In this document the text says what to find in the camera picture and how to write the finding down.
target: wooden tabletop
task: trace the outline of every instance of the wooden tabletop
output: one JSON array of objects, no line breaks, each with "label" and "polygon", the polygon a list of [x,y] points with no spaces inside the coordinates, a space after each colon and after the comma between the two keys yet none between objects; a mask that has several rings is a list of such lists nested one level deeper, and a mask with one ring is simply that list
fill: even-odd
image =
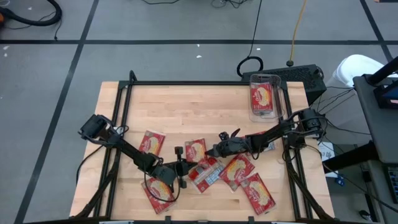
[{"label": "wooden tabletop", "polygon": [[[117,86],[117,82],[102,83],[95,114],[112,117]],[[303,84],[289,82],[288,88],[292,110],[307,108]],[[227,131],[231,134],[241,128],[239,135],[242,136],[268,130],[276,125],[276,122],[253,123],[249,119],[248,93],[248,86],[133,86],[127,118],[130,130],[124,138],[138,147],[147,129],[163,132],[166,138],[159,156],[165,162],[172,162],[176,160],[174,147],[183,146],[185,141],[205,138],[206,146],[210,149],[220,141],[220,132]],[[217,180],[202,194],[187,180],[188,187],[181,190],[176,204],[169,211],[156,215],[141,187],[144,174],[137,169],[132,159],[122,154],[111,218],[164,220],[166,215],[170,215],[172,220],[247,221],[248,216],[254,216],[256,221],[294,221],[288,175],[282,160],[282,141],[278,139],[275,143],[275,150],[263,152],[256,161],[251,160],[256,166],[254,172],[259,173],[276,202],[276,209],[266,215],[255,214],[241,187],[232,193],[222,180]],[[313,139],[307,139],[307,144],[318,147]],[[88,143],[85,156],[97,147]],[[70,215],[76,215],[98,188],[104,152],[103,149],[96,153],[81,168]],[[301,153],[309,191],[323,209],[334,216],[319,153],[309,147],[302,149]],[[227,164],[232,158],[233,156],[221,161]],[[302,195],[298,188],[297,192],[301,214],[305,217]],[[102,215],[107,198],[106,192],[101,207]]]}]

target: yellow cable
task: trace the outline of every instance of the yellow cable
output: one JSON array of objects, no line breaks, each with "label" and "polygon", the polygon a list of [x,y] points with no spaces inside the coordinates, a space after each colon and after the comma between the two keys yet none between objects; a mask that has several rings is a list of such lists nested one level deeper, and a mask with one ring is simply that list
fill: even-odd
[{"label": "yellow cable", "polygon": [[304,0],[303,6],[301,7],[300,15],[298,16],[298,20],[296,23],[296,26],[294,27],[294,33],[293,33],[293,39],[292,39],[292,49],[290,50],[290,60],[293,59],[293,54],[294,54],[294,40],[296,39],[296,32],[297,32],[297,27],[299,26],[299,23],[301,21],[301,18],[303,17],[303,12],[305,9],[305,5],[307,4],[307,0]]}]

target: red snack bag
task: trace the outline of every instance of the red snack bag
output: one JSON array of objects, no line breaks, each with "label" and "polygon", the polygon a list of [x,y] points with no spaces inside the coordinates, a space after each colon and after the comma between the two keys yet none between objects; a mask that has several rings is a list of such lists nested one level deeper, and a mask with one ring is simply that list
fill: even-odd
[{"label": "red snack bag", "polygon": [[235,156],[220,173],[220,177],[235,191],[240,181],[247,177],[254,169],[254,165],[243,154]]},{"label": "red snack bag", "polygon": [[185,142],[185,153],[187,155],[188,162],[200,162],[202,159],[207,159],[205,152],[205,139],[197,139]]},{"label": "red snack bag", "polygon": [[174,204],[173,202],[163,202],[157,200],[148,192],[148,190],[150,190],[153,195],[163,200],[174,200],[172,191],[165,183],[161,182],[160,180],[151,177],[149,180],[147,180],[148,188],[145,186],[145,182],[143,182],[141,185],[142,188],[144,188],[145,194],[147,194],[148,199],[152,204],[156,214],[166,211],[170,206]]},{"label": "red snack bag", "polygon": [[250,93],[251,109],[254,113],[269,113],[273,110],[272,87],[269,83],[250,84]]},{"label": "red snack bag", "polygon": [[206,164],[196,166],[188,174],[200,193],[203,193],[211,184],[214,184],[219,178],[218,174],[224,169],[224,165],[214,157],[209,157],[205,162]]},{"label": "red snack bag", "polygon": [[138,150],[158,156],[165,137],[166,135],[160,132],[146,131]]},{"label": "red snack bag", "polygon": [[254,174],[242,180],[241,186],[248,196],[257,215],[268,213],[275,208],[275,201],[267,190],[259,174]]}]

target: clear plastic container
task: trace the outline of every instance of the clear plastic container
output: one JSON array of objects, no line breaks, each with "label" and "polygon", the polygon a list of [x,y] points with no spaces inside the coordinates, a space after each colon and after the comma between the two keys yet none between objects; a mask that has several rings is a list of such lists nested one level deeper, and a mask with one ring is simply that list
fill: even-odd
[{"label": "clear plastic container", "polygon": [[277,75],[251,75],[249,86],[251,121],[275,122],[284,115],[280,82],[280,77]]}]

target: black stand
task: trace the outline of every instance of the black stand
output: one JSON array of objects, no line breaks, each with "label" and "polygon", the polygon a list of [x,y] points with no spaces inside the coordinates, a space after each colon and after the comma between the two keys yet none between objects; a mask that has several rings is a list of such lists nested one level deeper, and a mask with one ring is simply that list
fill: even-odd
[{"label": "black stand", "polygon": [[[358,147],[350,152],[345,152],[341,155],[323,161],[323,164],[332,171],[336,171],[345,167],[359,164],[361,162],[378,159],[379,156],[377,154],[376,147],[372,141],[369,141],[369,143],[366,145]],[[331,172],[327,168],[323,168],[323,171],[325,171],[326,174]]]}]

